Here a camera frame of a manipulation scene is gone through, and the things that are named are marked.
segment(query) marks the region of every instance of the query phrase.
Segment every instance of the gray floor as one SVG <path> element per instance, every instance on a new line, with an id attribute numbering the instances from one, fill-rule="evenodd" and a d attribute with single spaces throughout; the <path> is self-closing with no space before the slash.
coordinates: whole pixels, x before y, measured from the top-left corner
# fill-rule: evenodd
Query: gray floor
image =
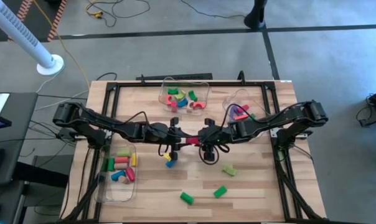
<path id="1" fill-rule="evenodd" d="M 231 16 L 247 14 L 253 0 L 186 0 L 198 10 Z M 179 0 L 148 0 L 151 10 L 119 19 L 114 28 L 87 17 L 85 1 L 69 1 L 59 25 L 62 35 L 162 30 L 244 28 L 242 18 L 221 19 L 196 14 Z M 138 12 L 141 2 L 126 0 L 120 14 Z M 376 24 L 376 1 L 272 0 L 266 8 L 268 27 Z M 376 125 L 360 128 L 355 114 L 364 98 L 376 92 L 376 30 L 271 33 L 270 40 L 282 80 L 292 80 L 298 100 L 320 101 L 330 118 L 310 137 L 316 174 L 327 216 L 332 220 L 376 223 Z M 89 79 L 116 72 L 119 80 L 144 75 L 212 72 L 215 79 L 234 79 L 244 70 L 249 79 L 271 80 L 261 34 L 181 35 L 66 40 Z M 66 60 L 65 70 L 43 87 L 42 94 L 72 96 L 87 85 L 59 41 L 44 44 Z M 36 91 L 47 78 L 16 44 L 0 43 L 0 91 Z M 57 102 L 40 98 L 37 107 Z M 33 119 L 51 122 L 56 107 L 36 111 Z M 37 133 L 30 136 L 41 137 Z M 40 156 L 54 155 L 58 141 L 26 141 Z M 71 147 L 60 154 L 73 154 Z M 21 161 L 31 162 L 32 156 Z M 57 213 L 59 208 L 50 209 Z M 28 211 L 25 223 L 54 220 Z"/>

